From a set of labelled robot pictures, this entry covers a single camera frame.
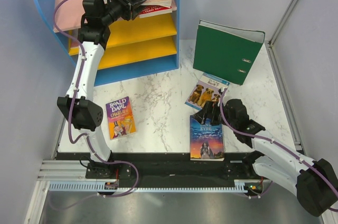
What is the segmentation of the red 13-Storey Treehouse book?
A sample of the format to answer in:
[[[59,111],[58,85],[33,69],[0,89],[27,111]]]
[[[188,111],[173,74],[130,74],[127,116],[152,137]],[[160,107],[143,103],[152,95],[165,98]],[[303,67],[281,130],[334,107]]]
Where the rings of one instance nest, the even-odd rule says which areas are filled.
[[[145,6],[145,8],[140,12],[139,18],[147,18],[162,14],[172,13],[173,11],[177,10],[176,5],[171,7],[164,7],[159,5],[149,5]]]

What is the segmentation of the dogs Bark picture book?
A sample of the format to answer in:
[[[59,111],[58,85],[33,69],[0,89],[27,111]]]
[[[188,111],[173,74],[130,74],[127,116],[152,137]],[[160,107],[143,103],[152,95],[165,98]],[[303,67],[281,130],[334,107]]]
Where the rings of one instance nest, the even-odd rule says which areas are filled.
[[[228,89],[230,82],[219,77],[204,73],[195,85],[185,104],[201,110],[207,101],[220,100],[222,89]]]

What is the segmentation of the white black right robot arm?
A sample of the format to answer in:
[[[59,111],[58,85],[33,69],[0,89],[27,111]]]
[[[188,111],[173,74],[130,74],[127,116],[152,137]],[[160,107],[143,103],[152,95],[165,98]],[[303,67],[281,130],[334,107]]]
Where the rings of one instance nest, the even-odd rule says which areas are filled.
[[[335,211],[337,203],[337,175],[325,159],[318,161],[297,152],[251,119],[240,99],[226,104],[208,101],[193,115],[200,124],[226,125],[237,140],[253,152],[242,164],[243,175],[267,178],[291,192],[300,205],[318,217],[325,211]]]

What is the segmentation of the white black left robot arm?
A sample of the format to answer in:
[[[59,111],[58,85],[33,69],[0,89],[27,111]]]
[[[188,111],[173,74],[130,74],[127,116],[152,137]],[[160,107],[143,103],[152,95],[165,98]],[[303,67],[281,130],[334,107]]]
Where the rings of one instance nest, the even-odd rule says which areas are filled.
[[[122,18],[134,20],[147,0],[82,0],[84,14],[81,17],[78,36],[63,30],[59,33],[73,39],[79,54],[73,79],[64,97],[58,97],[57,107],[68,122],[68,138],[71,144],[84,138],[91,152],[91,159],[100,162],[97,171],[104,178],[111,178],[116,166],[109,161],[111,150],[101,129],[103,109],[93,101],[93,88],[98,66],[110,37],[110,25]]]

